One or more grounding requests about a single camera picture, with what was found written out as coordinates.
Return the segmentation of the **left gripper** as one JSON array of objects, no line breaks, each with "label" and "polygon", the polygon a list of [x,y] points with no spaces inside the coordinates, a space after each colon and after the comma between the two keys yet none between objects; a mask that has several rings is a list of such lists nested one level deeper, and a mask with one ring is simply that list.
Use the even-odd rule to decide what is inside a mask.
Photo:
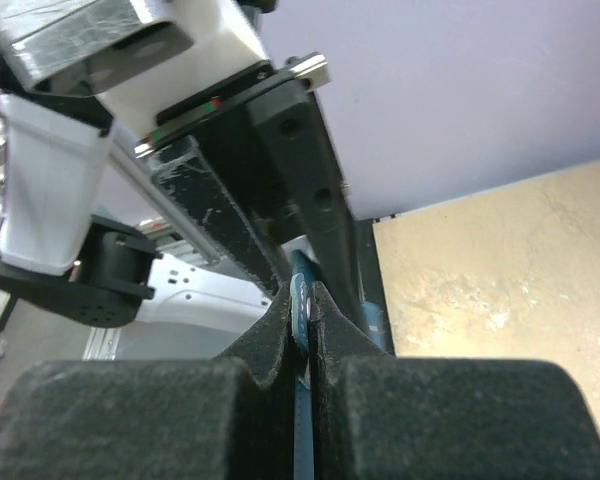
[{"label": "left gripper", "polygon": [[134,153],[189,222],[270,296],[291,267],[243,210],[295,209],[338,308],[368,335],[354,220],[315,95],[329,80],[318,52],[279,69],[259,62],[160,112]]}]

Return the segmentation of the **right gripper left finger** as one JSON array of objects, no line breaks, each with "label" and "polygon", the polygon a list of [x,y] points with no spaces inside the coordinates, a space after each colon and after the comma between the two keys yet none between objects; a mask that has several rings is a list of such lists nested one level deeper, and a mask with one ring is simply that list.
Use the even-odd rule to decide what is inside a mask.
[{"label": "right gripper left finger", "polygon": [[35,365],[0,405],[0,479],[290,479],[298,300],[205,360]]}]

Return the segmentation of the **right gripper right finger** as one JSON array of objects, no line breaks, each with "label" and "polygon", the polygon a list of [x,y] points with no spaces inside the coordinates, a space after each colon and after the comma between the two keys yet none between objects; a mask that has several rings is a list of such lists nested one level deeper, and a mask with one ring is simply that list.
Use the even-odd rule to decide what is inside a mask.
[{"label": "right gripper right finger", "polygon": [[311,289],[320,479],[600,479],[600,435],[560,366],[396,357]]}]

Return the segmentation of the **blue card holder wallet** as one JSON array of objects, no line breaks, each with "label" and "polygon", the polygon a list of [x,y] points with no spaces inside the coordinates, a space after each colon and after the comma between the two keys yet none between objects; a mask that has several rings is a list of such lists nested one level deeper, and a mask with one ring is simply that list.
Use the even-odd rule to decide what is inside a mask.
[{"label": "blue card holder wallet", "polygon": [[289,293],[291,300],[291,337],[297,347],[295,403],[293,428],[293,479],[314,479],[314,446],[312,421],[312,394],[310,371],[309,319],[311,300],[309,287],[317,281],[316,264],[301,250],[290,254],[292,277]]}]

